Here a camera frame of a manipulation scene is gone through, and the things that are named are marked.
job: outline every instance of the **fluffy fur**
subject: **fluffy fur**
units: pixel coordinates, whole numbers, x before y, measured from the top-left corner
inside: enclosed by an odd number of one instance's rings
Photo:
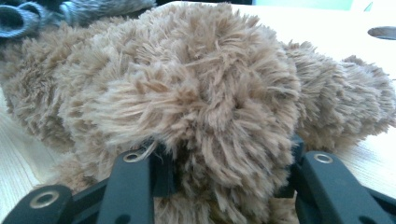
[[[292,164],[290,137],[335,150],[395,122],[381,69],[282,44],[231,6],[161,7],[138,20],[63,25],[8,45],[9,112],[65,155],[50,182],[80,191],[147,139],[172,153],[181,189],[156,199],[156,223],[290,223],[272,200]]]

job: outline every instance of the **brown plush toy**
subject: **brown plush toy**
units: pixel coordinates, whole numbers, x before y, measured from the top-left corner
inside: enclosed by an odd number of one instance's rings
[[[395,90],[380,68],[282,44],[258,21],[197,4],[64,24],[3,50],[9,112],[64,152],[49,183],[81,191],[152,139],[142,156],[165,144],[181,186],[155,199],[156,223],[296,221],[272,199],[287,184],[291,136],[348,148],[395,125]]]

